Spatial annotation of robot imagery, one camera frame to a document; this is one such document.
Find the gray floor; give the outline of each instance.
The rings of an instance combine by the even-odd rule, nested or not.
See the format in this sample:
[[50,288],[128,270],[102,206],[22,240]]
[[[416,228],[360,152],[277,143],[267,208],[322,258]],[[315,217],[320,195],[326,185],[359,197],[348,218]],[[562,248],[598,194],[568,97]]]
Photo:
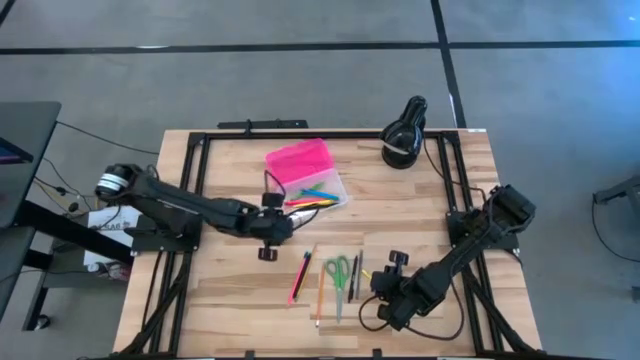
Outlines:
[[[441,2],[452,41],[640,38],[638,1]],[[0,47],[435,41],[433,24],[427,0],[17,0]],[[521,244],[545,349],[637,358],[640,304],[629,290],[640,285],[640,266],[597,242],[590,196],[640,173],[640,49],[456,50],[453,59],[469,127],[488,129],[501,181],[538,205]],[[437,50],[0,56],[0,79],[0,101],[57,100],[60,120],[147,149],[159,148],[165,129],[246,118],[380,127],[413,94],[427,97],[430,126],[453,126]],[[107,164],[155,160],[65,128],[46,156],[87,193]],[[40,175],[56,181],[46,165]],[[628,204],[597,210],[611,246],[640,258]],[[53,291],[45,310],[58,321],[21,333],[35,282],[20,278],[0,324],[0,358],[111,350],[124,287]]]

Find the pink lid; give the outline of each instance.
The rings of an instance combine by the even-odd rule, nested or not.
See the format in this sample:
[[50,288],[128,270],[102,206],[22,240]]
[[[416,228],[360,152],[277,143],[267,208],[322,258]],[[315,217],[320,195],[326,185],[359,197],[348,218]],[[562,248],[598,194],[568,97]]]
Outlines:
[[322,139],[302,141],[267,154],[267,169],[283,184],[333,168],[333,159]]

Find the yellow pencil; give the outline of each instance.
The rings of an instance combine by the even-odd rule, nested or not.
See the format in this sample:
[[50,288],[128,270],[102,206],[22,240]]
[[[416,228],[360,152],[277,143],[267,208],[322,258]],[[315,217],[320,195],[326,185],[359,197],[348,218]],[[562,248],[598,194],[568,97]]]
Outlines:
[[308,202],[304,204],[293,205],[293,207],[296,209],[299,209],[299,208],[307,207],[310,205],[331,205],[333,203],[335,203],[335,200],[320,200],[320,201]]
[[367,279],[371,280],[371,275],[369,275],[369,273],[367,272],[367,270],[362,269],[362,275],[366,276]]
[[323,290],[324,290],[324,264],[322,264],[322,269],[320,269],[320,281],[318,281],[318,309],[316,310],[316,327],[320,326]]

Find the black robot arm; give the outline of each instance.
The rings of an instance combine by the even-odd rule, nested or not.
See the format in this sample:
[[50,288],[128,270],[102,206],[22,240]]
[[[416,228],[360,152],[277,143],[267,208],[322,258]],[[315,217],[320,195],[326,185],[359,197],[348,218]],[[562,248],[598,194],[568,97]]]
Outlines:
[[236,199],[207,199],[162,182],[157,173],[131,164],[108,166],[95,194],[100,200],[138,209],[165,236],[176,239],[191,232],[194,222],[190,219],[194,217],[225,234],[258,238],[265,243],[259,252],[263,260],[276,260],[277,252],[269,247],[281,245],[293,234],[293,221],[281,210],[282,194],[265,193],[264,209]]
[[408,255],[392,251],[383,272],[373,273],[371,287],[386,302],[378,308],[378,318],[396,330],[406,327],[415,315],[426,316],[440,304],[453,276],[484,249],[505,236],[523,231],[533,220],[535,206],[511,186],[496,187],[482,209],[467,213],[457,226],[464,238],[442,260],[418,269],[413,276],[402,276],[401,266]]

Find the scissor blade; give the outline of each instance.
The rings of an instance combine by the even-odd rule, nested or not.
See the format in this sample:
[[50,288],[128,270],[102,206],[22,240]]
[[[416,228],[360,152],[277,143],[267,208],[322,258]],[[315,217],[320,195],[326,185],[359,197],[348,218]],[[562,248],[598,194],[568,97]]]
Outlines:
[[340,319],[342,319],[342,290],[338,289],[336,292],[336,318],[338,319],[338,324],[340,324]]

